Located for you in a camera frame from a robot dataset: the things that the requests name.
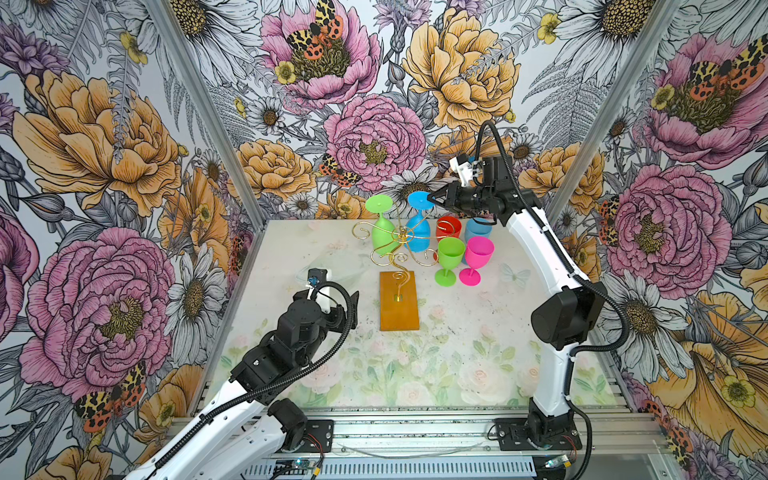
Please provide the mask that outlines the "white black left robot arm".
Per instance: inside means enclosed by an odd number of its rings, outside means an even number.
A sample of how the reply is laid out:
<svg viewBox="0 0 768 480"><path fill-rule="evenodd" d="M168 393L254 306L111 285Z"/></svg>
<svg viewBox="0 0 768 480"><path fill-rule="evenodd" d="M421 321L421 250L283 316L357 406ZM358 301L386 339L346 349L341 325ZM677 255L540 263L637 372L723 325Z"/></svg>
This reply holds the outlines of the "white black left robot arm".
<svg viewBox="0 0 768 480"><path fill-rule="evenodd" d="M358 302L358 293L332 281L295 294L211 401L129 478L232 479L258 459L296 449L307 417L280 395L340 350L357 325Z"/></svg>

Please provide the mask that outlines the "red wine glass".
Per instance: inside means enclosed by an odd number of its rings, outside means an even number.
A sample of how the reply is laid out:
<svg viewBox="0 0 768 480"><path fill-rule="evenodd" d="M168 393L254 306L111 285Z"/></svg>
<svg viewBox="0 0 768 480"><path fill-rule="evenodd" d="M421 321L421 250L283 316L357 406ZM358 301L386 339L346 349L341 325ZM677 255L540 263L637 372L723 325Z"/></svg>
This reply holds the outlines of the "red wine glass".
<svg viewBox="0 0 768 480"><path fill-rule="evenodd" d="M462 221L457 217L446 215L439 218L436 222L436 239L459 238L463 228Z"/></svg>

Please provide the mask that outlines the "pink wine glass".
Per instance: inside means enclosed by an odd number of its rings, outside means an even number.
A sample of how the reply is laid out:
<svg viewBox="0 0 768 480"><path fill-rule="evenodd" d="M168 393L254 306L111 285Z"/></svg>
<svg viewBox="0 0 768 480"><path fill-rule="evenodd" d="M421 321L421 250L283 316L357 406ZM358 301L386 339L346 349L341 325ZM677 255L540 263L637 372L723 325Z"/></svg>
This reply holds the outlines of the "pink wine glass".
<svg viewBox="0 0 768 480"><path fill-rule="evenodd" d="M469 287L479 285L482 281L480 270L489 263L494 252L495 244L489 238L471 238L466 245L464 262L467 267L459 273L460 282Z"/></svg>

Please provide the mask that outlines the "light blue wine glass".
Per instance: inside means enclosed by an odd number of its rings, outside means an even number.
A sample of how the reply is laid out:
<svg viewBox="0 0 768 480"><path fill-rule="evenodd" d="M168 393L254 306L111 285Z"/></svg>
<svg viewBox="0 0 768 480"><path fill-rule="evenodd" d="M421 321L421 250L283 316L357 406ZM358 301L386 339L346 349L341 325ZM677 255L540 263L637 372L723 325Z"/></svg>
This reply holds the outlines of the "light blue wine glass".
<svg viewBox="0 0 768 480"><path fill-rule="evenodd" d="M469 241L475 237L488 238L492 232L493 225L487 221L478 221L477 219L469 219L465 226L465 240Z"/></svg>

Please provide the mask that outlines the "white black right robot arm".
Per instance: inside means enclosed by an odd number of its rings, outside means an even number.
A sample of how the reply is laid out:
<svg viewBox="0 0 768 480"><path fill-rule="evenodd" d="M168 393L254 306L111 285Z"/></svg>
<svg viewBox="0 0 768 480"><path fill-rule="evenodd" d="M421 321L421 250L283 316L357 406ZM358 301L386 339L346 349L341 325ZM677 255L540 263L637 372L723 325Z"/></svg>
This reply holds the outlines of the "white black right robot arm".
<svg viewBox="0 0 768 480"><path fill-rule="evenodd" d="M537 268L548 295L531 313L530 324L543 344L539 383L529 402L528 415L509 436L545 448L569 436L577 438L570 387L575 367L573 352L588 338L604 304L601 283L593 283L567 254L554 234L536 194L519 187L511 168L500 157L481 163L483 178L465 154L450 161L459 180L428 196L452 213L488 213L522 247Z"/></svg>

